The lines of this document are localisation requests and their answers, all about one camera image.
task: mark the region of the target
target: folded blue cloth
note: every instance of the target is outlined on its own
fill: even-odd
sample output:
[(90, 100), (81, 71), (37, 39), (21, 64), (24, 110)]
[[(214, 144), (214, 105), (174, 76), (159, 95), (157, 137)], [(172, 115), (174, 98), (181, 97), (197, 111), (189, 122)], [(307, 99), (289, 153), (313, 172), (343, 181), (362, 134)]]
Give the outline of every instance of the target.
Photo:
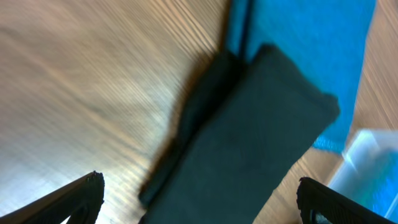
[(276, 44), (306, 78), (338, 97), (339, 118), (314, 147), (341, 152), (353, 119), (375, 0), (233, 0), (226, 47), (250, 62)]

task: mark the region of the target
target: wooden floor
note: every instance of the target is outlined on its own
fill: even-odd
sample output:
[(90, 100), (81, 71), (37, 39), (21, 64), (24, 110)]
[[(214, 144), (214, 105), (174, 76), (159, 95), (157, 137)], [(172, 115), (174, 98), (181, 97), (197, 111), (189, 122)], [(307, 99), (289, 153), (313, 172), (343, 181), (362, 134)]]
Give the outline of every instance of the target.
[[(227, 0), (2, 0), (0, 216), (97, 170), (98, 223), (137, 223), (137, 190), (173, 134), (190, 76), (219, 48)], [(353, 131), (398, 128), (398, 3), (380, 1)], [(310, 149), (256, 223), (297, 223), (299, 177), (340, 158)]]

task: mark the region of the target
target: clear plastic container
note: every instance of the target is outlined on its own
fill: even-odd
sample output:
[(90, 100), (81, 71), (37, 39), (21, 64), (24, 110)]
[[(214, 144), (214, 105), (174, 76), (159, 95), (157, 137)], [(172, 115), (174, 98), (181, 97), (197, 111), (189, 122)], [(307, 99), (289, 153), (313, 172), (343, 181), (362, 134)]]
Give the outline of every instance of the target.
[(358, 131), (329, 188), (398, 222), (398, 131)]

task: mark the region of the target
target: wood grain surface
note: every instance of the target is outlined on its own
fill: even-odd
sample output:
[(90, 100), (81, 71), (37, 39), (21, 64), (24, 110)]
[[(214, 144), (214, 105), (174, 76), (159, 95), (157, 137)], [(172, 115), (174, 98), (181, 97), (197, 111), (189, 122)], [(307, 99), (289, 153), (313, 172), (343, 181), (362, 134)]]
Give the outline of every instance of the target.
[[(97, 170), (97, 223), (137, 223), (137, 191), (219, 49), (227, 10), (227, 0), (0, 1), (0, 216)], [(353, 132), (398, 128), (397, 12), (396, 0), (379, 2)], [(326, 182), (339, 161), (310, 149), (255, 223), (297, 223), (299, 177)]]

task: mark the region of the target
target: blue fabric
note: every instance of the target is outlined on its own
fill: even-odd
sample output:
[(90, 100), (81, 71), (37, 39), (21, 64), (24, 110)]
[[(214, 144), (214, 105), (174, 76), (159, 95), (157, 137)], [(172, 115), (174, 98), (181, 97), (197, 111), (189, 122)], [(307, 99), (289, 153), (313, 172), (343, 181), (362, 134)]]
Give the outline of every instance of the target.
[(308, 80), (338, 97), (340, 117), (315, 141), (318, 149), (344, 149), (375, 5), (375, 0), (232, 0), (230, 51), (250, 62), (262, 44), (276, 44)]

